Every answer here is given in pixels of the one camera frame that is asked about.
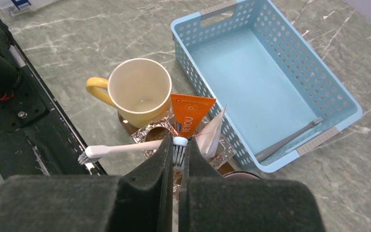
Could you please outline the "clear glass holder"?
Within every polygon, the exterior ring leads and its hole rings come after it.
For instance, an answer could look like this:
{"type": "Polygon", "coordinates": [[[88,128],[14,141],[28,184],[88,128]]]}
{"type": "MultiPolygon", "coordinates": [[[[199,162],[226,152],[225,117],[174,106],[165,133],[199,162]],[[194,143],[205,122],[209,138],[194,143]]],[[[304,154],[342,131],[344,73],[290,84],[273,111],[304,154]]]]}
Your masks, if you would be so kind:
{"type": "MultiPolygon", "coordinates": [[[[174,132],[174,115],[172,109],[169,109],[153,119],[147,126],[134,131],[130,136],[135,143],[142,143],[154,140],[161,140],[167,134],[174,132]]],[[[227,141],[224,135],[221,135],[218,142],[217,151],[214,157],[209,158],[208,162],[221,174],[231,167],[227,161],[236,154],[235,148],[227,141]]],[[[173,198],[179,200],[179,191],[181,188],[183,173],[177,170],[173,172],[173,198]]]]}

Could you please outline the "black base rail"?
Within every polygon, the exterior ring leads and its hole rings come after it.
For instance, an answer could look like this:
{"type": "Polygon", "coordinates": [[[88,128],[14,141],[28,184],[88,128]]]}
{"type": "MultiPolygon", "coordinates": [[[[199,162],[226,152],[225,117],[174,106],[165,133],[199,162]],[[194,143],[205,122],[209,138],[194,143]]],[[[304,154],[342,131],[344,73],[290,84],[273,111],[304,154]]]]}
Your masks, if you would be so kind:
{"type": "Polygon", "coordinates": [[[0,175],[102,175],[86,142],[0,19],[0,175]]]}

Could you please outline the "oval wooden tray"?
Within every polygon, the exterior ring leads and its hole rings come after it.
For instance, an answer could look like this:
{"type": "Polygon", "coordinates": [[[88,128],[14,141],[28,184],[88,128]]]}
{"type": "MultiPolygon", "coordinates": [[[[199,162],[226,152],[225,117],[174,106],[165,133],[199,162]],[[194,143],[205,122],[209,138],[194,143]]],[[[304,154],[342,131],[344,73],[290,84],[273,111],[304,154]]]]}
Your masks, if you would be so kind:
{"type": "MultiPolygon", "coordinates": [[[[147,127],[140,129],[129,124],[121,115],[119,115],[118,118],[134,143],[161,140],[167,134],[175,132],[175,120],[171,110],[155,118],[147,127]]],[[[229,163],[229,160],[235,154],[236,150],[234,147],[228,142],[224,135],[220,135],[217,152],[215,156],[208,161],[220,174],[225,175],[235,170],[229,163]]]]}

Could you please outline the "purple mug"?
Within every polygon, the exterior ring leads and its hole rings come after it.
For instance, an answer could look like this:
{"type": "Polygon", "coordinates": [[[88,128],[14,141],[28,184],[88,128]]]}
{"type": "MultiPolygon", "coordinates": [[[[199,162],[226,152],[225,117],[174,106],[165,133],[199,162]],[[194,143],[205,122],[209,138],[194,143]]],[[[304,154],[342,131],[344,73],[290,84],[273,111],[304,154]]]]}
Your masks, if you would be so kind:
{"type": "Polygon", "coordinates": [[[223,175],[224,178],[229,178],[229,179],[261,179],[258,175],[251,173],[251,172],[246,172],[246,171],[233,171],[229,172],[225,175],[223,175]]]}

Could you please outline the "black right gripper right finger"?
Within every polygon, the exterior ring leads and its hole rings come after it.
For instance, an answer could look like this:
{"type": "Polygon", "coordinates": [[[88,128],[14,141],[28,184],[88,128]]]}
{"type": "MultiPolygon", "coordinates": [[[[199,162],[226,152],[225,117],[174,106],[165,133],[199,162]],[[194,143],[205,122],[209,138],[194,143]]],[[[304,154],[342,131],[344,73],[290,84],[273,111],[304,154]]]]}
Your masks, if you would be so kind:
{"type": "Polygon", "coordinates": [[[226,178],[201,155],[195,139],[185,150],[179,231],[325,231],[316,199],[305,184],[255,177],[226,178]]]}

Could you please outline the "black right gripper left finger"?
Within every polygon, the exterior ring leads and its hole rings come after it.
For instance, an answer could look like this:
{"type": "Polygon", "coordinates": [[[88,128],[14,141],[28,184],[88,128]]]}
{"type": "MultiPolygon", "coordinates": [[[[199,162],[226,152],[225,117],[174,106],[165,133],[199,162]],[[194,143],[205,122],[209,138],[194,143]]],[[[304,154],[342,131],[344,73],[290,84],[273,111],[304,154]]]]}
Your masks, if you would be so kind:
{"type": "Polygon", "coordinates": [[[0,185],[0,232],[170,232],[173,137],[124,176],[15,175],[0,185]]]}

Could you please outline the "white toothpaste tube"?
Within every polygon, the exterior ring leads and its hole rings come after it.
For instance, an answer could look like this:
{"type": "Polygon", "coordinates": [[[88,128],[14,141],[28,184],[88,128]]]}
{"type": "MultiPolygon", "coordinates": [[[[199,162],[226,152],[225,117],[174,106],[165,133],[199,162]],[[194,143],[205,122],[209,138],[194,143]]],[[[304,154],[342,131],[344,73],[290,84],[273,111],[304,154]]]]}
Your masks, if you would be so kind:
{"type": "Polygon", "coordinates": [[[226,108],[195,135],[200,153],[206,160],[211,159],[216,154],[225,111],[226,108]]]}

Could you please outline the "orange toothpaste tube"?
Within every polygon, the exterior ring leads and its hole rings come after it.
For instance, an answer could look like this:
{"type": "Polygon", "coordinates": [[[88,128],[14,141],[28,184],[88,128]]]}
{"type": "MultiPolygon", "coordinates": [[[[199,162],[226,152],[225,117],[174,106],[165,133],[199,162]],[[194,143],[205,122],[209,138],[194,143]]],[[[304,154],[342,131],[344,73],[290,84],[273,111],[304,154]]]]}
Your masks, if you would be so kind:
{"type": "Polygon", "coordinates": [[[172,93],[171,104],[178,135],[184,138],[192,136],[215,102],[215,98],[172,93]]]}

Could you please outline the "light blue plastic basket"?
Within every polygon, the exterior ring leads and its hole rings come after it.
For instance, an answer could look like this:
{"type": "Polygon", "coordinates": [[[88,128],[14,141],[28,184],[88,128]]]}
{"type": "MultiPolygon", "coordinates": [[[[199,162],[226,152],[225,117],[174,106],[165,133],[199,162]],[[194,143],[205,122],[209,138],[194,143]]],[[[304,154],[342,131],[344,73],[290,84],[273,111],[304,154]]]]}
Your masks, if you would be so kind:
{"type": "Polygon", "coordinates": [[[226,108],[222,133],[244,170],[273,173],[362,117],[339,79],[269,0],[231,0],[171,23],[195,91],[226,108]],[[255,154],[323,121],[258,162],[255,154]]]}

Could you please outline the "grey toothbrush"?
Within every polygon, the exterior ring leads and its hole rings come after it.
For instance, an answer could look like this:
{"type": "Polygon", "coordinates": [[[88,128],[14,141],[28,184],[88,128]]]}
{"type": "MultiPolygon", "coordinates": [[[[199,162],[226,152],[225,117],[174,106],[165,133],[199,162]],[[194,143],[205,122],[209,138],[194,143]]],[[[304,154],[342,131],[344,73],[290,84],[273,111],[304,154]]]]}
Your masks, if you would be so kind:
{"type": "Polygon", "coordinates": [[[275,152],[277,152],[279,149],[281,149],[283,146],[291,142],[293,139],[296,137],[300,136],[302,133],[306,132],[307,130],[317,126],[319,123],[323,121],[322,117],[318,117],[317,119],[313,120],[310,122],[307,126],[303,127],[302,129],[298,130],[297,132],[293,133],[292,135],[278,141],[277,143],[271,145],[268,148],[265,148],[264,150],[258,152],[255,154],[255,158],[257,159],[258,162],[262,162],[275,152]]]}

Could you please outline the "yellow mug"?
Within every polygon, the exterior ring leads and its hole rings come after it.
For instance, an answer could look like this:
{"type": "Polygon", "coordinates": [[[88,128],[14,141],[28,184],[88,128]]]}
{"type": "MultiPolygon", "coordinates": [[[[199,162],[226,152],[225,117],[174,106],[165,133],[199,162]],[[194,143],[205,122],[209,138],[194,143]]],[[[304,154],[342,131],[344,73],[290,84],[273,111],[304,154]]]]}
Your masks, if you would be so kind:
{"type": "Polygon", "coordinates": [[[170,108],[172,79],[160,63],[134,58],[115,67],[108,79],[89,78],[86,90],[116,108],[129,124],[142,128],[170,108]]]}

